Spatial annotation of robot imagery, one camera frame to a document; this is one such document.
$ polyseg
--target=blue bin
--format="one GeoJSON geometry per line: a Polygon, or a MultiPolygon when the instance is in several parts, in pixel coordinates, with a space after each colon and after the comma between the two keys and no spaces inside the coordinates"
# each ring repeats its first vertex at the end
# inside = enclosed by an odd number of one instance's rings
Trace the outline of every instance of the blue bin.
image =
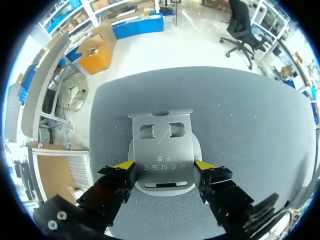
{"type": "Polygon", "coordinates": [[[27,94],[31,85],[32,80],[34,79],[34,76],[36,74],[35,65],[30,65],[27,69],[25,80],[23,81],[23,84],[21,85],[22,91],[20,93],[19,100],[24,103],[27,98],[27,94]]]}
{"type": "Polygon", "coordinates": [[[69,3],[73,10],[77,9],[82,5],[82,2],[80,0],[69,0],[69,3]]]}
{"type": "Polygon", "coordinates": [[[113,26],[116,39],[124,39],[139,34],[162,32],[164,30],[164,18],[162,13],[150,13],[160,15],[160,18],[145,19],[129,23],[119,23],[113,26]]]}
{"type": "Polygon", "coordinates": [[[48,28],[48,33],[51,33],[52,30],[63,20],[66,18],[66,16],[68,16],[72,11],[68,11],[65,14],[62,14],[60,16],[58,16],[50,25],[50,27],[48,28]]]}
{"type": "Polygon", "coordinates": [[[293,87],[294,89],[296,88],[294,81],[291,80],[291,79],[290,79],[290,80],[287,80],[287,81],[283,81],[283,82],[284,82],[285,84],[293,87]]]}
{"type": "Polygon", "coordinates": [[[82,53],[76,53],[76,51],[78,50],[78,46],[76,48],[74,48],[73,50],[71,50],[70,52],[67,53],[67,55],[65,55],[71,62],[77,60],[78,58],[81,57],[82,53]]]}

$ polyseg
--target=office chair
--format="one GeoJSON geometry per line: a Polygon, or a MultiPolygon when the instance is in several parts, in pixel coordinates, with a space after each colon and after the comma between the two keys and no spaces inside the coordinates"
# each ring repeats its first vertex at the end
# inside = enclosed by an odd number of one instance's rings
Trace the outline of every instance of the office chair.
{"type": "Polygon", "coordinates": [[[227,58],[230,57],[230,53],[234,52],[235,50],[243,51],[246,58],[249,60],[249,69],[252,70],[252,61],[255,59],[255,50],[261,50],[263,52],[266,51],[263,44],[268,40],[264,36],[262,40],[259,41],[251,32],[251,24],[250,24],[250,16],[249,16],[249,9],[246,3],[241,0],[229,0],[230,8],[231,8],[231,19],[229,26],[227,27],[228,33],[236,40],[234,41],[225,37],[220,38],[220,43],[224,41],[233,43],[236,47],[232,48],[230,51],[227,52],[225,55],[227,58]],[[252,51],[245,47],[245,44],[250,45],[252,51]]]}

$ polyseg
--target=silver metal bracket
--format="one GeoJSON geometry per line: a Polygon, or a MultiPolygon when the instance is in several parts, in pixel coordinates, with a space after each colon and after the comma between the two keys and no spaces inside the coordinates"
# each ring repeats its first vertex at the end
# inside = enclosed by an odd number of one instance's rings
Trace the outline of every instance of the silver metal bracket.
{"type": "Polygon", "coordinates": [[[130,148],[133,145],[135,186],[139,190],[161,197],[184,194],[195,187],[194,135],[189,113],[138,115],[132,118],[132,131],[130,148]]]}

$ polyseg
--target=orange box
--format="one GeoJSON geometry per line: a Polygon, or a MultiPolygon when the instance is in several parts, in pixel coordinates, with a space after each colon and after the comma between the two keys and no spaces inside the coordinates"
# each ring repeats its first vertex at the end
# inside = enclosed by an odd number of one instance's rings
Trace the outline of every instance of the orange box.
{"type": "Polygon", "coordinates": [[[112,59],[112,50],[106,45],[100,35],[86,38],[76,53],[82,53],[79,64],[91,75],[109,68],[112,59]]]}
{"type": "Polygon", "coordinates": [[[98,0],[94,3],[92,3],[92,10],[95,12],[99,9],[102,9],[106,6],[108,6],[110,3],[109,3],[109,0],[98,0]]]}

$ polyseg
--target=gray carpet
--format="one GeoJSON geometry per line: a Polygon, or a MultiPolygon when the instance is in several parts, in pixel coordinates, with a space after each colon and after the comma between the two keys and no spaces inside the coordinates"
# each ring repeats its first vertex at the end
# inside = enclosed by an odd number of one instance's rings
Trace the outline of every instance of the gray carpet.
{"type": "MultiPolygon", "coordinates": [[[[316,147],[308,99],[284,83],[218,67],[179,67],[131,75],[98,88],[90,119],[91,168],[128,160],[128,114],[193,109],[192,131],[203,161],[225,165],[258,203],[272,193],[276,207],[311,178],[316,147]]],[[[196,189],[155,197],[133,189],[110,228],[120,239],[188,240],[224,233],[196,189]]]]}

